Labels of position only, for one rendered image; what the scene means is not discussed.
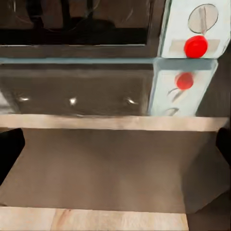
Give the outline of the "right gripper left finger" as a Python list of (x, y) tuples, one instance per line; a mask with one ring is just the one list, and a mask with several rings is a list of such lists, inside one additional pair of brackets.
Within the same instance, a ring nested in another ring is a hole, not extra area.
[(0, 133), (0, 185), (25, 147), (21, 128)]

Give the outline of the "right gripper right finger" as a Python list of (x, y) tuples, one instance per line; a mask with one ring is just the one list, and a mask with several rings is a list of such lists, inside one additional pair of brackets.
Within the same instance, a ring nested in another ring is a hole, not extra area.
[(224, 156), (228, 164), (231, 166), (231, 130), (226, 128), (220, 128), (217, 139), (216, 146)]

